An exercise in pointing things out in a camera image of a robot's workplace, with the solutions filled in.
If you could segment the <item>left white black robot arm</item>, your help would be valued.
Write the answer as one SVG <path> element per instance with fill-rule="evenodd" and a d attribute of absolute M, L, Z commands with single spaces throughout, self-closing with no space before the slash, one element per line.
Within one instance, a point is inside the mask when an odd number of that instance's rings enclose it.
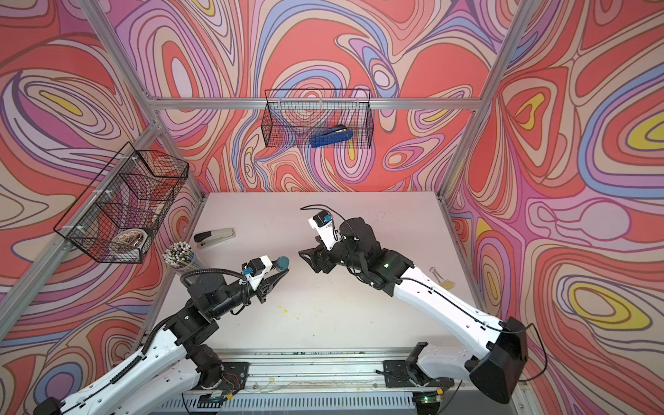
<path fill-rule="evenodd" d="M 106 375 L 64 399 L 49 397 L 37 414 L 149 414 L 171 396 L 196 387 L 215 389 L 228 380 L 218 354 L 205 344 L 218 320 L 248 306 L 252 297 L 265 302 L 287 270 L 221 268 L 189 271 L 181 282 L 190 299 L 150 332 L 141 349 Z"/>

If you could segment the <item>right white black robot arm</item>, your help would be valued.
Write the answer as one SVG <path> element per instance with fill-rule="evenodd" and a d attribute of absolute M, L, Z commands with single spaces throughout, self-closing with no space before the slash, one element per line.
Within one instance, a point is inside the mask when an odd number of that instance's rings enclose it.
<path fill-rule="evenodd" d="M 314 273 L 342 266 L 364 285 L 420 310 L 463 345 L 468 358 L 458 361 L 420 342 L 407 360 L 412 381 L 468 380 L 495 402 L 511 401 L 528 360 L 527 328 L 521 321 L 491 316 L 438 285 L 411 259 L 382 247 L 361 217 L 337 227 L 333 215 L 321 210 L 308 222 L 318 245 L 299 255 Z"/>

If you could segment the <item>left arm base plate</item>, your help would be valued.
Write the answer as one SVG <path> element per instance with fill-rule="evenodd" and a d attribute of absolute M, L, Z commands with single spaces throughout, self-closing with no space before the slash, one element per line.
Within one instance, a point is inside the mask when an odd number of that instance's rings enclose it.
<path fill-rule="evenodd" d="M 249 368 L 248 361 L 226 361 L 214 364 L 199 373 L 199 380 L 194 389 L 239 392 L 247 385 Z"/>

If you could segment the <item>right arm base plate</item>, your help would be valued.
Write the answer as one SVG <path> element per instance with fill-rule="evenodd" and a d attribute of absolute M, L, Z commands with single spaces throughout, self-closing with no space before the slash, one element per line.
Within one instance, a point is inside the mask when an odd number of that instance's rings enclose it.
<path fill-rule="evenodd" d="M 446 391 L 455 385 L 453 379 L 432 378 L 415 363 L 409 363 L 406 360 L 385 360 L 382 365 L 382 370 L 377 370 L 376 373 L 384 378 L 388 388 L 435 387 Z"/>

